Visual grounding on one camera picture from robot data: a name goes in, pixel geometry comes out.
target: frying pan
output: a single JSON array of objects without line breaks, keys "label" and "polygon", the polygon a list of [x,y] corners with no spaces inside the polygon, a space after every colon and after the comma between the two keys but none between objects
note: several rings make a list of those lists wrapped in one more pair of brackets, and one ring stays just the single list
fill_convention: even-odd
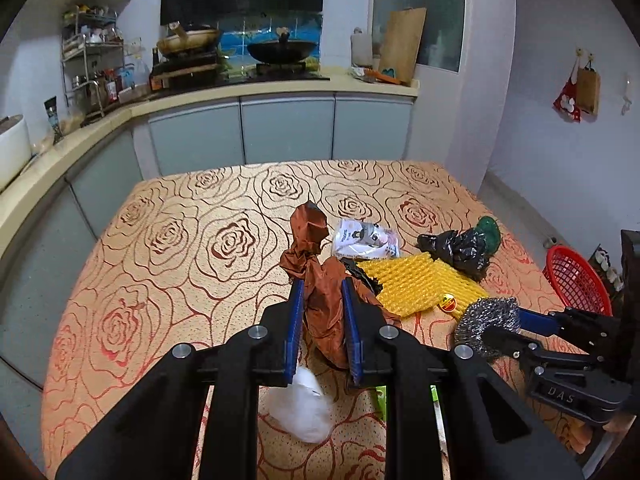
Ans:
[{"label": "frying pan", "polygon": [[176,56],[181,52],[187,52],[190,50],[203,48],[203,47],[216,47],[222,36],[222,31],[216,28],[200,28],[197,29],[190,25],[188,28],[194,28],[188,32],[184,30],[184,27],[180,22],[173,22],[169,24],[169,30],[175,32],[175,35],[164,38],[158,41],[156,45],[160,54],[169,58]]},{"label": "frying pan", "polygon": [[261,63],[284,65],[309,57],[316,46],[317,43],[313,41],[290,40],[287,33],[281,35],[279,40],[251,43],[246,47],[251,57]]}]

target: white crumpled tissue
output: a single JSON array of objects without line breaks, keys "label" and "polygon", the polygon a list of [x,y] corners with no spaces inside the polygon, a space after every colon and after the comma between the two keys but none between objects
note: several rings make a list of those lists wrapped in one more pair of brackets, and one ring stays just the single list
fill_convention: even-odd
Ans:
[{"label": "white crumpled tissue", "polygon": [[270,388],[269,414],[282,429],[303,442],[322,442],[329,436],[329,402],[311,370],[298,366],[293,383],[286,388]]}]

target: green object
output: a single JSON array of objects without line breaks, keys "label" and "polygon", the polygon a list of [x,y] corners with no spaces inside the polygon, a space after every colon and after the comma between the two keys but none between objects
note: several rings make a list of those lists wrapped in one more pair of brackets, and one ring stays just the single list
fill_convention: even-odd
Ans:
[{"label": "green object", "polygon": [[386,386],[376,386],[376,400],[380,418],[386,422]]},{"label": "green object", "polygon": [[502,237],[496,221],[490,216],[483,216],[478,221],[476,231],[484,234],[487,256],[493,256],[497,253]]}]

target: cutting board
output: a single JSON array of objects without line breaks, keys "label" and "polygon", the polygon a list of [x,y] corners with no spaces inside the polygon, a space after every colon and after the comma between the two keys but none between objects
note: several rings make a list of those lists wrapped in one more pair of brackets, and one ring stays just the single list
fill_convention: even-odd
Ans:
[{"label": "cutting board", "polygon": [[380,49],[379,72],[393,68],[397,79],[411,83],[426,17],[427,9],[424,7],[391,13]]}]

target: red bag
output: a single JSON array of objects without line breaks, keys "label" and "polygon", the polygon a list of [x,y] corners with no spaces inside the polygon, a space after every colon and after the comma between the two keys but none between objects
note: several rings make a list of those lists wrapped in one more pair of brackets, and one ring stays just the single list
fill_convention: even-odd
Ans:
[{"label": "red bag", "polygon": [[578,108],[578,105],[575,103],[575,99],[578,95],[578,85],[573,82],[573,79],[575,69],[576,67],[579,67],[579,59],[579,57],[576,57],[574,67],[571,69],[571,74],[569,75],[569,81],[564,85],[558,99],[554,101],[554,108],[558,110],[558,112],[568,115],[569,118],[577,122],[580,122],[582,115],[580,113],[580,108]]}]

